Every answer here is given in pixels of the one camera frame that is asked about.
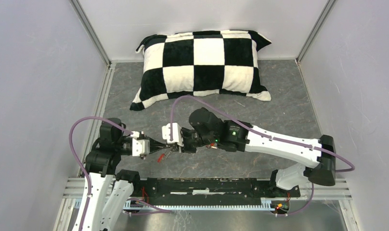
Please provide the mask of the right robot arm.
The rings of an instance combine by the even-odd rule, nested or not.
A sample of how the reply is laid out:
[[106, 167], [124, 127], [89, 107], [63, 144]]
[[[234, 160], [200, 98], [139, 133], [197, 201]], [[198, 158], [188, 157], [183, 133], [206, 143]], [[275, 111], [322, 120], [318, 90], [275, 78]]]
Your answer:
[[195, 153], [197, 148], [215, 146], [227, 152], [263, 153], [295, 162], [291, 167], [272, 172], [269, 192], [281, 196], [294, 186], [311, 182], [321, 186], [336, 183], [336, 158], [333, 137], [303, 139], [269, 132], [247, 122], [221, 120], [202, 107], [189, 116], [192, 129], [180, 128], [178, 145], [182, 152]]

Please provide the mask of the metal keyring with red handle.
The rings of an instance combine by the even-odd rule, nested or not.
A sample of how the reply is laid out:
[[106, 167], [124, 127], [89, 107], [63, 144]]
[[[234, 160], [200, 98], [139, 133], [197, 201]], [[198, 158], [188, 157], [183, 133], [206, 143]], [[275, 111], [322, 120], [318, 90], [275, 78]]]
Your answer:
[[164, 148], [163, 154], [161, 154], [161, 156], [158, 158], [157, 163], [160, 163], [161, 161], [167, 159], [167, 158], [170, 156], [170, 154], [171, 154], [172, 152], [175, 152], [176, 150], [178, 150], [176, 144], [168, 144], [168, 145]]

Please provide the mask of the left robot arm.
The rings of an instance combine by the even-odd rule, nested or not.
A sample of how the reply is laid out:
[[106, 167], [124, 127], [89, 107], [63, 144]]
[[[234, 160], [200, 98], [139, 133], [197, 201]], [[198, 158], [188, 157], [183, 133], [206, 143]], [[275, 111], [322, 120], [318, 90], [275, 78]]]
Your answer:
[[[75, 154], [73, 133], [76, 126], [86, 120], [100, 120], [99, 137], [82, 163]], [[144, 199], [133, 198], [141, 192], [142, 184], [137, 171], [116, 171], [123, 155], [145, 158], [159, 150], [169, 148], [143, 132], [129, 131], [118, 118], [84, 117], [75, 122], [69, 133], [69, 145], [84, 174], [84, 190], [80, 209], [73, 226], [74, 231], [112, 231], [126, 202], [153, 209], [153, 213], [168, 210], [149, 204]]]

